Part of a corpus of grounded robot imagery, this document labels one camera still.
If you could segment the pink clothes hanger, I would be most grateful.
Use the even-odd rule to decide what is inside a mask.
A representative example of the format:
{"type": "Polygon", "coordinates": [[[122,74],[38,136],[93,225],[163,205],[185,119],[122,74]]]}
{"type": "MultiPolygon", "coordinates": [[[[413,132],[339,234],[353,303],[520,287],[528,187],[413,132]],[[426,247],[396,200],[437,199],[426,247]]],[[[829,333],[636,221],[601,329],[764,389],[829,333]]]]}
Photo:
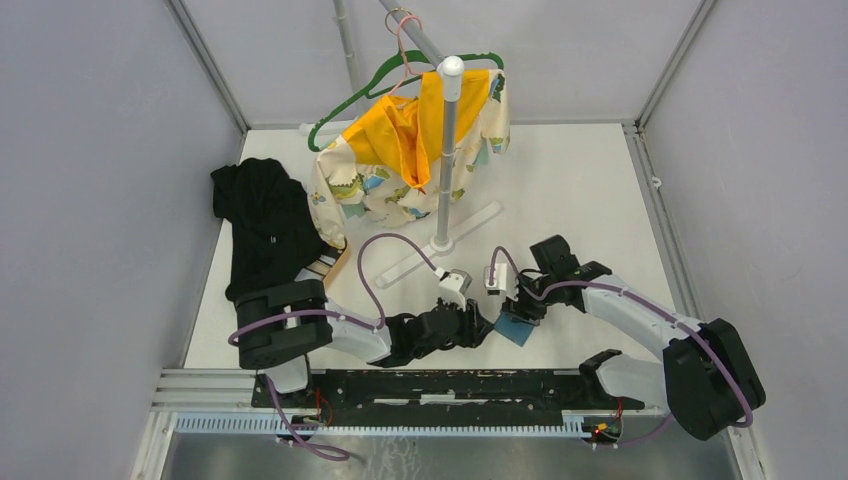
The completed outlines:
{"type": "Polygon", "coordinates": [[[401,58],[401,61],[402,61],[403,76],[386,93],[387,96],[393,96],[397,90],[399,90],[401,87],[407,85],[411,81],[416,80],[418,78],[418,76],[420,75],[420,72],[416,72],[411,68],[411,65],[410,65],[410,62],[409,62],[409,59],[408,59],[408,56],[407,56],[407,51],[404,48],[403,40],[401,38],[401,32],[403,31],[403,28],[406,26],[407,23],[409,23],[410,25],[417,25],[418,27],[422,27],[422,22],[420,21],[420,18],[417,15],[413,14],[408,9],[406,9],[404,7],[396,7],[396,8],[392,8],[391,10],[389,10],[387,12],[386,16],[385,16],[384,24],[385,24],[387,29],[389,29],[388,19],[394,13],[403,13],[404,14],[404,16],[400,20],[397,21],[397,28],[394,31],[394,36],[395,36],[396,44],[397,44],[397,47],[398,47],[398,54],[400,55],[400,58],[401,58]]]}

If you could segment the white clothes rack stand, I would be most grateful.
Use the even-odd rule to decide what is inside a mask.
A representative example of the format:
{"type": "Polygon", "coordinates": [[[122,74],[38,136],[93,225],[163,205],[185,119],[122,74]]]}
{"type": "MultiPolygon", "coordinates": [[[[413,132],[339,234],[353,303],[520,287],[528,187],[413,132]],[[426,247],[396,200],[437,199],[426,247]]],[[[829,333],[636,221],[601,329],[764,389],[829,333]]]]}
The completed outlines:
{"type": "MultiPolygon", "coordinates": [[[[392,8],[396,7],[401,6],[394,1],[388,1],[385,3],[385,9],[387,12],[392,8]]],[[[395,26],[391,30],[394,38],[394,31],[397,28],[397,21],[400,20],[403,16],[403,13],[394,13],[390,17],[390,19],[395,21],[395,26]]],[[[401,87],[395,92],[394,96],[402,96],[408,98],[418,96],[421,80],[424,74],[426,73],[435,73],[442,81],[444,99],[444,120],[442,136],[442,158],[440,162],[440,185],[437,211],[425,218],[418,219],[423,220],[426,218],[432,218],[435,220],[436,229],[433,236],[430,238],[429,242],[425,246],[418,247],[416,252],[412,256],[378,275],[375,279],[375,284],[381,288],[386,288],[395,284],[397,281],[408,275],[420,265],[430,265],[434,257],[449,254],[453,250],[455,243],[458,240],[468,235],[477,227],[488,222],[490,219],[498,215],[501,211],[500,204],[492,203],[466,220],[463,220],[457,224],[452,224],[450,222],[450,208],[452,204],[456,202],[452,201],[451,199],[451,181],[452,167],[455,158],[458,104],[459,98],[461,96],[461,85],[463,81],[463,76],[465,72],[469,70],[488,70],[499,68],[497,68],[496,65],[494,65],[490,61],[463,61],[458,57],[460,54],[451,56],[446,56],[442,54],[425,35],[423,28],[418,27],[417,25],[410,25],[409,23],[407,23],[406,26],[403,28],[403,31],[401,32],[401,38],[403,41],[410,40],[413,44],[411,49],[405,48],[406,50],[421,50],[429,58],[430,64],[411,63],[409,61],[411,68],[414,71],[420,72],[420,74],[422,74],[421,79],[401,87]]],[[[383,79],[383,81],[380,82],[379,86],[375,90],[379,91],[385,88],[391,89],[400,80],[402,76],[403,66],[387,75],[383,79]]],[[[316,141],[315,143],[319,146],[319,148],[321,148],[321,150],[323,150],[330,142],[335,140],[356,120],[362,118],[363,115],[381,97],[385,95],[379,96],[373,100],[365,99],[369,101],[370,105],[366,110],[362,111],[355,120],[346,123],[343,126],[342,130],[337,135],[335,135],[328,143],[324,145],[318,145],[316,141]]],[[[348,221],[349,219],[345,223],[345,246],[347,246],[349,243],[349,234],[347,226],[348,221]]]]}

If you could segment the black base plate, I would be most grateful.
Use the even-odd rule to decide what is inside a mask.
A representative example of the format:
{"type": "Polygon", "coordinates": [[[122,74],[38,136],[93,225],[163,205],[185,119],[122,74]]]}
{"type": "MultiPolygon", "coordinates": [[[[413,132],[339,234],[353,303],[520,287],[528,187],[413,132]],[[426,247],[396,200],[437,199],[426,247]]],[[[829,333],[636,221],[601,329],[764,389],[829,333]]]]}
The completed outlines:
{"type": "Polygon", "coordinates": [[[324,370],[277,398],[332,427],[559,426],[565,411],[640,410],[576,369],[324,370]]]}

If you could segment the black garment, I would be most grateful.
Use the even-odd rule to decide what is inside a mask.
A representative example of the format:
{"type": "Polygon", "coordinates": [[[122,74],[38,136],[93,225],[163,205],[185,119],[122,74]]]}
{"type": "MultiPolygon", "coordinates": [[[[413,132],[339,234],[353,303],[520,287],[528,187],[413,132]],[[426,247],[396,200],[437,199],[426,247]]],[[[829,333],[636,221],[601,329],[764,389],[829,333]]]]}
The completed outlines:
{"type": "Polygon", "coordinates": [[[313,224],[306,190],[281,162],[248,158],[210,177],[213,213],[232,230],[228,300],[290,283],[319,259],[325,243],[313,224]]]}

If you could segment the yellow dinosaur print shirt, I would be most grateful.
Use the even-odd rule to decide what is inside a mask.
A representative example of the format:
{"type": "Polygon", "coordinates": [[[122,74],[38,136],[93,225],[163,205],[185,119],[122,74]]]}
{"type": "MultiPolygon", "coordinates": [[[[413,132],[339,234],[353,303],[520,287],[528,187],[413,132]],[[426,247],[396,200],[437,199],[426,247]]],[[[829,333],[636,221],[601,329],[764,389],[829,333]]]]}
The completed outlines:
{"type": "MultiPolygon", "coordinates": [[[[346,245],[345,223],[367,217],[396,228],[438,209],[444,120],[443,86],[424,74],[419,94],[385,95],[321,150],[307,189],[315,228],[346,245]]],[[[475,171],[508,149],[510,115],[500,69],[465,72],[461,85],[451,199],[468,191],[475,171]]]]}

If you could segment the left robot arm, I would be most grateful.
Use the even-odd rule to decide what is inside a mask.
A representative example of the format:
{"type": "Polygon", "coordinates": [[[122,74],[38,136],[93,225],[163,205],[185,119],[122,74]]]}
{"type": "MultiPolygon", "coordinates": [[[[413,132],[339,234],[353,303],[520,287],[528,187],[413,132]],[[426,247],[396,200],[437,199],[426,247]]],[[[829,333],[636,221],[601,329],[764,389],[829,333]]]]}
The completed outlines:
{"type": "Polygon", "coordinates": [[[493,329],[476,301],[459,292],[439,298],[429,311],[391,316],[380,325],[331,301],[317,280],[302,280],[240,297],[237,329],[227,339],[244,370],[290,407],[314,394],[308,356],[323,347],[378,368],[406,366],[437,351],[476,348],[493,329]]]}

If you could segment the green clothes hanger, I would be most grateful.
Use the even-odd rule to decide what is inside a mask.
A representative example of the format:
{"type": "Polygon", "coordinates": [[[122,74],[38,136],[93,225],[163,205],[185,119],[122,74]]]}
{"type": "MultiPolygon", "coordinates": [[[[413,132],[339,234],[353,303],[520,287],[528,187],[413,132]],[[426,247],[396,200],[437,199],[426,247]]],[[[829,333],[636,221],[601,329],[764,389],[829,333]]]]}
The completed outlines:
{"type": "MultiPolygon", "coordinates": [[[[430,64],[429,58],[421,50],[413,49],[406,51],[408,59],[411,63],[430,64]]],[[[493,52],[466,53],[460,54],[458,57],[463,61],[490,61],[499,69],[503,69],[505,66],[503,59],[493,52]]],[[[379,86],[380,82],[383,81],[383,79],[387,75],[389,75],[392,71],[400,68],[401,66],[402,61],[400,55],[397,52],[394,55],[390,56],[377,68],[372,78],[364,86],[355,89],[352,95],[348,97],[345,101],[334,107],[329,113],[327,113],[322,118],[311,124],[312,126],[309,127],[307,133],[305,134],[307,138],[307,147],[309,148],[309,150],[316,153],[321,150],[321,148],[319,148],[319,146],[315,143],[315,138],[328,122],[336,118],[349,107],[356,104],[359,100],[373,100],[379,96],[385,95],[390,90],[390,88],[385,88],[379,91],[375,89],[379,86]]],[[[420,74],[416,80],[411,81],[410,83],[420,80],[421,75],[422,74],[420,74]]]]}

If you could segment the yellow box of cards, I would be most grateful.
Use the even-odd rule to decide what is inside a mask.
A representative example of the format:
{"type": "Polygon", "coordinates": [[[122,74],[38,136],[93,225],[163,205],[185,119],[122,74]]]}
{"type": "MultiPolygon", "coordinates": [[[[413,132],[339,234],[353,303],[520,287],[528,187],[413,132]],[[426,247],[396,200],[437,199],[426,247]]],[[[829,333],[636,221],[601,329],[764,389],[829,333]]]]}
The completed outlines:
{"type": "Polygon", "coordinates": [[[324,242],[319,257],[309,264],[304,271],[311,277],[319,279],[324,288],[328,289],[341,272],[348,257],[347,246],[337,247],[324,242]]]}

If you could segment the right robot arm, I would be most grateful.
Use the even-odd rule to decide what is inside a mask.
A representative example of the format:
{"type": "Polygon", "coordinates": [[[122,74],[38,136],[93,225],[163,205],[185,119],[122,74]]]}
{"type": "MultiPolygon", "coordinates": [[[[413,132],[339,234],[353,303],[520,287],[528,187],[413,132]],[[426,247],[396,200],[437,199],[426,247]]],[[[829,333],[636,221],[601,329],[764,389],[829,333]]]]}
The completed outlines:
{"type": "Polygon", "coordinates": [[[582,362],[577,392],[585,405],[636,400],[701,441],[753,425],[766,392],[731,323],[701,321],[650,300],[606,265],[580,262],[560,235],[530,251],[533,269],[518,269],[502,246],[484,269],[488,292],[505,296],[501,313],[507,320],[536,326],[550,307],[572,307],[615,327],[652,356],[640,360],[608,349],[582,362]]]}

